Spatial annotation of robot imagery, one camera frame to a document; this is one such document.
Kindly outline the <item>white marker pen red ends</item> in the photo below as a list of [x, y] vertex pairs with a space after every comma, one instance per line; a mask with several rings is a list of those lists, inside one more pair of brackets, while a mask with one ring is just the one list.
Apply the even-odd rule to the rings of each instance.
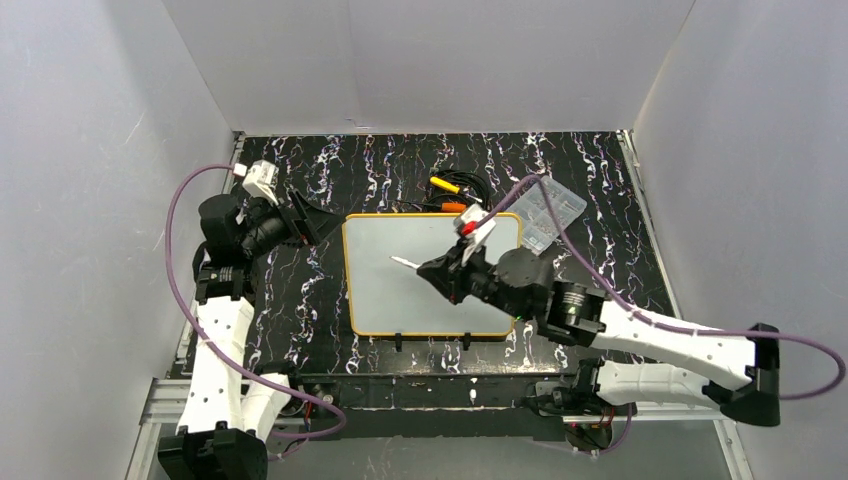
[[414, 263], [410, 260], [407, 260], [405, 258], [401, 258], [401, 257], [398, 257], [398, 256], [390, 256], [390, 259], [392, 261], [394, 261], [394, 262], [396, 262], [396, 263], [398, 263], [398, 264], [400, 264], [404, 267], [410, 268], [412, 270], [417, 270], [420, 267], [420, 265], [418, 263]]

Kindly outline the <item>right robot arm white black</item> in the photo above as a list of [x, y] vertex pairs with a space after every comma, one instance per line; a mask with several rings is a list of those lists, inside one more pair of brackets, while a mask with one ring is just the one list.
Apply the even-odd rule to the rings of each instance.
[[574, 282], [559, 281], [551, 263], [519, 247], [490, 264], [457, 245], [416, 267], [450, 303], [473, 296], [514, 318], [532, 320], [553, 343], [631, 352], [644, 364], [588, 361], [572, 396], [605, 406], [636, 402], [703, 406], [748, 425], [781, 422], [778, 329], [757, 323], [740, 337], [634, 307]]

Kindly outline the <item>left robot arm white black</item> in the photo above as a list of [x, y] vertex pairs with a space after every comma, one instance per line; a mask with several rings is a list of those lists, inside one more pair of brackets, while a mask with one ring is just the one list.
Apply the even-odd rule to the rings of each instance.
[[284, 245], [314, 246], [344, 219], [310, 204], [299, 192], [281, 205], [260, 193], [248, 203], [218, 194], [198, 208], [204, 240], [194, 268], [199, 327], [186, 404], [175, 434], [161, 439], [157, 458], [171, 479], [264, 479], [266, 442], [294, 401], [299, 375], [290, 362], [243, 374], [247, 334], [254, 319], [258, 258]]

